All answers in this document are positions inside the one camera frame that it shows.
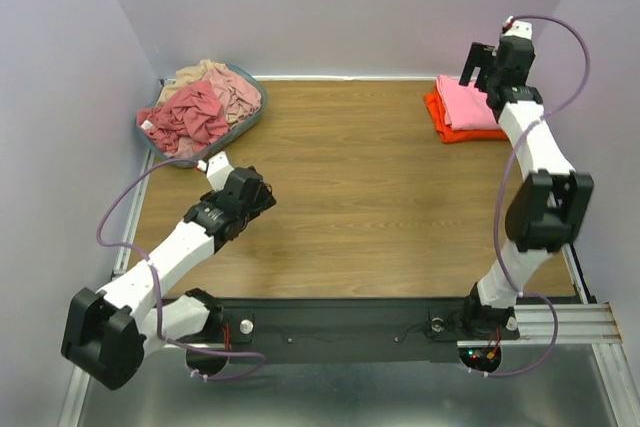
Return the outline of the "light pink t shirt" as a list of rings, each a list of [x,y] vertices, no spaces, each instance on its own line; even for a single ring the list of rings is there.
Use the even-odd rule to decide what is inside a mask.
[[[455,78],[439,75],[436,90],[445,110],[445,124],[453,131],[500,131],[486,94],[477,88],[459,84]]]

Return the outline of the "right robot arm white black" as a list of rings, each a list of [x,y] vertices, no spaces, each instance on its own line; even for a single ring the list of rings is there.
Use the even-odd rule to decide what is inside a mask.
[[[496,260],[474,284],[460,313],[463,331],[513,334],[514,308],[532,275],[553,254],[575,241],[593,190],[591,175],[579,173],[558,147],[544,117],[538,89],[528,85],[535,58],[528,34],[503,34],[495,46],[474,42],[460,85],[474,85],[512,146],[509,165],[522,183],[505,214],[494,215]]]

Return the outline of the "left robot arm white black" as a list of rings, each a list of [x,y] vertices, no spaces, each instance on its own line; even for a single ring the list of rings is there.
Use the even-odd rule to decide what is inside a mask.
[[[167,345],[207,354],[227,364],[242,357],[262,364],[264,355],[236,352],[230,321],[220,301],[192,289],[169,305],[164,294],[198,264],[218,253],[276,200],[252,167],[206,170],[212,187],[152,252],[124,275],[97,291],[83,288],[71,299],[61,343],[62,356],[103,386],[116,390],[137,373],[142,362]],[[191,340],[218,339],[210,352]]]

